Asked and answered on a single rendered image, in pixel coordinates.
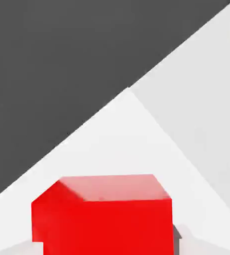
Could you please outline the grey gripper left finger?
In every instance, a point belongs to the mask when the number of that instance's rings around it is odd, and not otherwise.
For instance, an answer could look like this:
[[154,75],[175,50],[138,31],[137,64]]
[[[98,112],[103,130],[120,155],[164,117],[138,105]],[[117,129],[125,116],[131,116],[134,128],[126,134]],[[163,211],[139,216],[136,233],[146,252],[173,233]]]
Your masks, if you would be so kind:
[[43,242],[27,240],[1,250],[0,255],[43,255]]

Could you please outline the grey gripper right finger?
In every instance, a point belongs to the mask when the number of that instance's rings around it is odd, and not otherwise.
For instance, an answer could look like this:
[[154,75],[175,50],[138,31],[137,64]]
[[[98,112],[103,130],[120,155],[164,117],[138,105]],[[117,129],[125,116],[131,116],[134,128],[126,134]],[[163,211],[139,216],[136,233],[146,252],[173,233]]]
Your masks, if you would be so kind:
[[185,225],[174,225],[174,255],[230,255],[230,250],[198,239]]

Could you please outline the small red cube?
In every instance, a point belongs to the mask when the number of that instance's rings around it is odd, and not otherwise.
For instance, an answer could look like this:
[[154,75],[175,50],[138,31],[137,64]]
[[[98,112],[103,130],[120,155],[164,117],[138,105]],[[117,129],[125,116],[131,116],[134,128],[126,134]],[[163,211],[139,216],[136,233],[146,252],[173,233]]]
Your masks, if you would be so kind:
[[31,222],[43,255],[174,255],[172,200],[152,174],[63,177]]

